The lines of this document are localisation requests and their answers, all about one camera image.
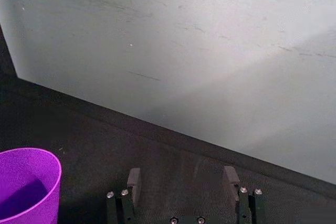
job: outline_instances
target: screw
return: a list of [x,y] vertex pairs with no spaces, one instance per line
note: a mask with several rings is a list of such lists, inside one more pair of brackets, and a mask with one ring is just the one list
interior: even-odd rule
[[204,224],[205,223],[205,219],[203,217],[198,217],[197,223],[198,224]]
[[260,189],[255,189],[254,193],[257,194],[257,195],[262,195],[263,191],[261,191]]
[[244,194],[244,193],[247,193],[247,189],[246,189],[246,187],[241,187],[240,188],[240,191]]
[[123,190],[122,192],[121,192],[121,195],[122,196],[126,196],[128,194],[128,190],[127,189],[125,189],[125,190]]
[[178,219],[175,217],[170,219],[170,224],[178,224],[178,222],[179,222]]
[[110,191],[106,194],[106,197],[108,197],[109,199],[112,198],[114,196],[114,192]]

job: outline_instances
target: black table surface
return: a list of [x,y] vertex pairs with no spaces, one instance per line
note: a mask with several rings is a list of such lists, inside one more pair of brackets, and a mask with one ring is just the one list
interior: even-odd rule
[[16,78],[0,80],[0,125],[0,152],[29,146],[59,158],[59,223],[106,223],[106,193],[133,167],[142,171],[138,223],[173,215],[235,223],[225,165],[263,190],[267,223],[302,223],[311,207],[336,210],[335,185]]

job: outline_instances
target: bolt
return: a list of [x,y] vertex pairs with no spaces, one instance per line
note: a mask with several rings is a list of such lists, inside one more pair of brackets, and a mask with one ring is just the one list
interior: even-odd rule
[[244,194],[244,193],[247,193],[247,189],[246,189],[246,187],[241,187],[240,188],[240,191]]
[[197,223],[198,224],[204,224],[205,223],[205,219],[203,217],[198,217]]
[[106,194],[106,197],[108,197],[109,199],[112,198],[114,196],[114,192],[110,191]]
[[179,222],[178,219],[175,217],[170,219],[170,224],[178,224],[178,222]]
[[127,189],[125,189],[125,190],[123,190],[122,192],[121,192],[121,195],[122,196],[126,196],[128,194],[128,190]]
[[257,195],[262,195],[263,191],[261,191],[260,189],[255,189],[254,193],[257,194]]

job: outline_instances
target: white panel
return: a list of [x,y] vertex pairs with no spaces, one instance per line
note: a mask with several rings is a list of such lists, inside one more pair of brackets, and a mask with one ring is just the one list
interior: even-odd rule
[[335,0],[0,0],[20,78],[336,183]]

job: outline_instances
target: purple plastic cup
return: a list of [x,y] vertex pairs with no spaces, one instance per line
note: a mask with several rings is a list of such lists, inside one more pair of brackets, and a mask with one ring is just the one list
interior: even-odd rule
[[61,164],[45,150],[0,153],[0,223],[56,224]]

